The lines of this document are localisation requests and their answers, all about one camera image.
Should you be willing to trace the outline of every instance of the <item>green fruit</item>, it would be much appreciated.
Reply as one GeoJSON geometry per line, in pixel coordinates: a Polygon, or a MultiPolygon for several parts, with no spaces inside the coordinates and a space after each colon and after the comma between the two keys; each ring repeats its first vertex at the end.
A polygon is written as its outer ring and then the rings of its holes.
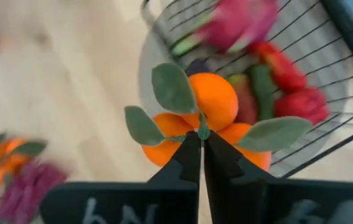
{"type": "Polygon", "coordinates": [[[271,68],[265,64],[255,64],[245,70],[252,92],[257,99],[258,121],[274,118],[273,92],[277,89],[271,79],[271,68]]]}
{"type": "Polygon", "coordinates": [[[258,108],[248,76],[233,74],[226,77],[226,80],[233,86],[238,98],[238,112],[235,122],[254,125],[258,117],[258,108]]]}

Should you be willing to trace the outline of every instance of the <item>metal basket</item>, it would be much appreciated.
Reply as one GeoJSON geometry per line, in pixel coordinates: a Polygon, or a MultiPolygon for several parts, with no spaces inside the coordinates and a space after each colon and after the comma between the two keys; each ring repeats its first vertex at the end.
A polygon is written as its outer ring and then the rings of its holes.
{"type": "MultiPolygon", "coordinates": [[[[181,57],[170,54],[172,44],[190,33],[194,24],[214,9],[216,2],[175,0],[165,4],[164,0],[145,0],[143,17],[167,54],[179,65],[186,67],[194,59],[203,58],[219,75],[241,73],[255,62],[245,52],[216,55],[211,48],[199,46],[181,57]]],[[[289,149],[272,154],[271,174],[289,177],[353,141],[353,53],[352,46],[347,46],[345,33],[336,28],[320,1],[278,0],[278,4],[279,19],[268,40],[293,59],[310,85],[325,93],[332,112],[289,149]]]]}

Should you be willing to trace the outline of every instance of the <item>purple fruit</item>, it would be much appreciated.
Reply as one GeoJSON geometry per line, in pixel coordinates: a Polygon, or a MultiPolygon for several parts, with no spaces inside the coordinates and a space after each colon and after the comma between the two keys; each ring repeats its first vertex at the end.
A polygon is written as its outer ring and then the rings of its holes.
{"type": "Polygon", "coordinates": [[[211,72],[206,64],[206,61],[207,61],[206,59],[202,59],[202,58],[193,60],[185,71],[187,77],[190,77],[197,73],[211,72]]]}
{"type": "Polygon", "coordinates": [[[232,84],[238,98],[238,112],[235,122],[254,125],[258,119],[258,107],[251,91],[248,76],[234,74],[226,77],[226,80],[232,84]]]}
{"type": "Polygon", "coordinates": [[[12,179],[0,198],[0,219],[29,224],[46,193],[65,182],[67,175],[52,164],[30,162],[12,179]]]}
{"type": "Polygon", "coordinates": [[[264,41],[276,22],[276,0],[220,0],[192,35],[178,41],[172,52],[182,55],[200,43],[222,53],[234,53],[264,41]]]}

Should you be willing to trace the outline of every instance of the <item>wooden floor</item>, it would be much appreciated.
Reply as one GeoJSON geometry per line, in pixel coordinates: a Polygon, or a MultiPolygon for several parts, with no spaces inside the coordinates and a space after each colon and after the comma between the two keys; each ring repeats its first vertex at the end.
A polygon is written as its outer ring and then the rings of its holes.
{"type": "MultiPolygon", "coordinates": [[[[70,170],[70,181],[145,181],[158,170],[123,117],[141,104],[140,4],[0,0],[0,131],[48,139],[42,158],[70,170]]],[[[353,143],[297,176],[353,180],[353,143]]]]}

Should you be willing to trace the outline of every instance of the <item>dragon fruit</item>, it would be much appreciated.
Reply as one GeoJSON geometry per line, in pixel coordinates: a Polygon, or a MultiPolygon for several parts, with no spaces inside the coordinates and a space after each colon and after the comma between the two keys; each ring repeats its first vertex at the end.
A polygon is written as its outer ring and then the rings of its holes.
{"type": "Polygon", "coordinates": [[[0,198],[0,220],[30,224],[46,193],[65,182],[67,175],[52,164],[29,162],[12,179],[0,198]]]}
{"type": "Polygon", "coordinates": [[[276,22],[276,0],[220,0],[215,10],[199,22],[191,35],[178,40],[172,48],[180,56],[200,43],[221,53],[234,53],[263,42],[276,22]]]}

